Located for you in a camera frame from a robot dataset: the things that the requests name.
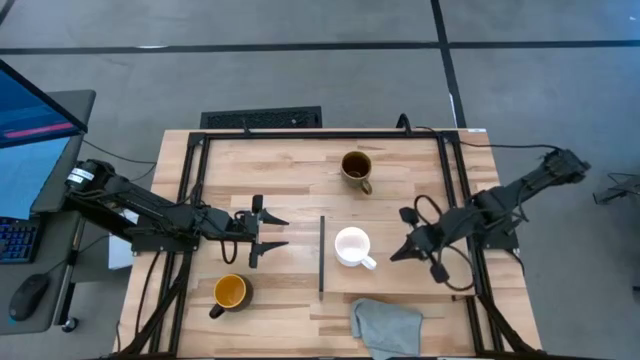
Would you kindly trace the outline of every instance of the computer mouse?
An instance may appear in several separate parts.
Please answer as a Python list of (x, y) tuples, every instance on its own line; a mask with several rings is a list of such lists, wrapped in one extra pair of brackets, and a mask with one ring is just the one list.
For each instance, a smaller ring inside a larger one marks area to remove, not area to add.
[(29, 276), (11, 297), (9, 316), (15, 321), (27, 320), (38, 307), (48, 286), (47, 274)]

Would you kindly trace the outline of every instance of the yellow mug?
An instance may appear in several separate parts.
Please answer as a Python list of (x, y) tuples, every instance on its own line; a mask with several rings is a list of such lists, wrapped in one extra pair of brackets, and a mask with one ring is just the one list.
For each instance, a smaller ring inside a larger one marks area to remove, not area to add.
[(253, 298), (253, 285), (242, 275), (225, 275), (213, 288), (213, 298), (216, 304), (209, 312), (209, 317), (217, 319), (226, 311), (238, 312), (249, 306)]

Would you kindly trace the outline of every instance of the wooden tabletop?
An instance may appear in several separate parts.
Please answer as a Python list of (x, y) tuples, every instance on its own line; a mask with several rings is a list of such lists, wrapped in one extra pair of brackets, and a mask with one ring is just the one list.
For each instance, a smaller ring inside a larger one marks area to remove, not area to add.
[[(153, 181), (154, 193), (174, 201), (188, 134), (186, 130), (165, 132)], [(486, 133), (462, 130), (460, 136), (467, 142), (488, 143)], [(451, 290), (433, 282), (427, 264), (416, 260), (392, 264), (388, 260), (408, 231), (400, 221), (398, 209), (412, 206), (418, 194), (428, 194), (440, 207), (448, 208), (435, 141), (215, 140), (211, 145), (203, 200), (233, 213), (249, 209), (254, 194), (264, 194), (264, 206), (269, 212), (291, 225), (263, 225), (261, 240), (290, 243), (268, 252), (259, 259), (257, 269), (250, 269), (246, 246), (240, 245), (236, 262), (227, 265), (222, 261), (219, 242), (201, 240), (191, 267), (179, 356), (367, 356), (362, 342), (351, 337), (349, 323), (350, 304), (361, 297), (421, 311), (425, 317), (423, 356), (473, 354), (464, 302), (452, 301)], [(352, 150), (363, 151), (372, 159), (371, 196), (348, 188), (340, 180), (340, 160)], [(452, 150), (448, 150), (460, 201), (455, 161)], [(498, 184), (490, 149), (463, 146), (463, 151), (472, 192)], [(196, 151), (194, 164), (199, 157)], [(191, 184), (196, 171), (197, 165), (192, 169)], [(420, 210), (436, 221), (437, 215), (426, 204), (421, 204)], [(326, 217), (322, 301), (318, 296), (321, 215)], [(368, 233), (371, 256), (378, 262), (376, 270), (345, 268), (337, 263), (333, 239), (347, 226), (357, 226)], [(455, 245), (466, 252), (464, 241)], [(505, 252), (485, 251), (485, 256), (497, 306), (525, 341), (539, 347), (519, 265)], [(120, 319), (123, 344), (133, 337), (142, 286), (152, 258), (153, 254), (143, 254), (135, 259)], [(452, 283), (462, 286), (470, 282), (468, 265), (459, 255), (445, 252), (443, 258)], [(157, 303), (163, 263), (164, 254), (152, 273), (143, 323)], [(255, 288), (253, 302), (243, 312), (211, 320), (208, 313), (213, 305), (213, 287), (228, 273), (250, 279)], [(486, 328), (482, 306), (478, 306)], [(172, 312), (168, 312), (166, 324), (171, 323)], [(168, 346), (169, 330), (170, 326), (163, 327), (161, 349)], [(485, 344), (490, 344), (488, 334), (484, 331)]]

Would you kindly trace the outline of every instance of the towel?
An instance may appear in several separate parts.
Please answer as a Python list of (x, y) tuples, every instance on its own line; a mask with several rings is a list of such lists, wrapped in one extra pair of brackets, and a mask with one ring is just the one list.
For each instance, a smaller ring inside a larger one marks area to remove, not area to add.
[(351, 333), (374, 360), (420, 356), (422, 314), (398, 305), (358, 299), (351, 304)]

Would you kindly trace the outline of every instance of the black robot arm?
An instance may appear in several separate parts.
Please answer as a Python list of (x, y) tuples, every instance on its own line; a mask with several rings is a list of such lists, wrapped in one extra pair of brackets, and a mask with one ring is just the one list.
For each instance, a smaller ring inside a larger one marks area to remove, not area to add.
[(400, 209), (402, 220), (413, 228), (404, 245), (391, 261), (431, 260), (431, 274), (437, 283), (449, 279), (444, 266), (436, 261), (438, 252), (460, 238), (482, 234), (504, 236), (513, 232), (524, 219), (514, 211), (522, 203), (549, 186), (578, 183), (590, 165), (570, 150), (556, 149), (545, 155), (538, 168), (507, 186), (496, 186), (473, 195), (463, 207), (452, 208), (434, 224), (419, 225), (416, 209)]
[[(195, 251), (200, 237), (207, 240), (251, 243), (249, 266), (258, 266), (258, 256), (287, 242), (261, 243), (259, 224), (288, 225), (267, 212), (262, 195), (255, 195), (251, 210), (234, 217), (193, 196), (177, 203), (147, 191), (115, 173), (113, 166), (99, 160), (80, 161), (66, 181), (67, 208), (131, 242), (132, 251)], [(196, 184), (192, 191), (200, 191)], [(139, 215), (137, 223), (127, 220), (121, 210)]]

